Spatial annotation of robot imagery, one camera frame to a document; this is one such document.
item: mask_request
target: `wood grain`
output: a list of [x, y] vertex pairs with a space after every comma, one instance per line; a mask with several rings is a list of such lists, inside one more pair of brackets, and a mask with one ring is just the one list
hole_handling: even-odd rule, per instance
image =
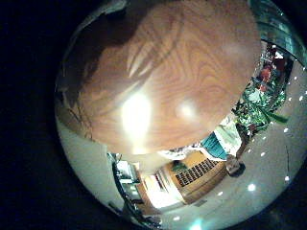
[[[200, 151], [196, 151], [188, 155], [187, 158], [182, 160], [182, 162], [188, 169], [191, 169], [193, 166], [198, 165], [205, 159], [206, 157]], [[163, 169], [168, 175], [170, 175], [173, 183], [187, 204], [196, 202], [209, 193], [226, 176], [224, 161], [221, 161], [212, 170], [205, 173], [192, 183], [182, 187], [176, 178], [176, 173], [172, 171], [172, 163], [166, 164]]]
[[102, 16], [81, 33], [58, 91], [75, 130], [110, 151], [169, 150], [214, 130], [259, 54], [246, 1], [131, 1], [124, 19]]

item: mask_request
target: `wooden table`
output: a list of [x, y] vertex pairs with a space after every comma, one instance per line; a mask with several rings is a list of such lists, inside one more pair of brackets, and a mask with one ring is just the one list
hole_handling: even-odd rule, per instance
[[110, 151], [169, 150], [214, 130], [260, 49], [246, 1], [131, 1], [124, 19], [81, 32], [58, 91], [78, 120], [70, 126]]

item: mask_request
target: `blue shirt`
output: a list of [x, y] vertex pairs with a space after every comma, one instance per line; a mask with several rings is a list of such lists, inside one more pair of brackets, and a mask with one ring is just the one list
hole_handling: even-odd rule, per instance
[[226, 160], [226, 152], [214, 132], [212, 132], [207, 138], [203, 139], [201, 145], [213, 157]]

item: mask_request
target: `round wooden tabletop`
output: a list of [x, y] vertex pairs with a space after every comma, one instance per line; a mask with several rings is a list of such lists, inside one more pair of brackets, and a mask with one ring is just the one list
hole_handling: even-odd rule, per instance
[[101, 16], [80, 33], [58, 91], [83, 135], [110, 151], [169, 150], [214, 130], [260, 50], [246, 1], [130, 1], [122, 18]]

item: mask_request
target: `grille vent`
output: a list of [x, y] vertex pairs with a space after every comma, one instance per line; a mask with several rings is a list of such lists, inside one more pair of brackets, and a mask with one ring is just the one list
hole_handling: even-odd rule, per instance
[[176, 178], [180, 186], [184, 187], [212, 170], [218, 163], [218, 161], [211, 161], [209, 159], [205, 159], [198, 165], [193, 166], [191, 169], [177, 174]]

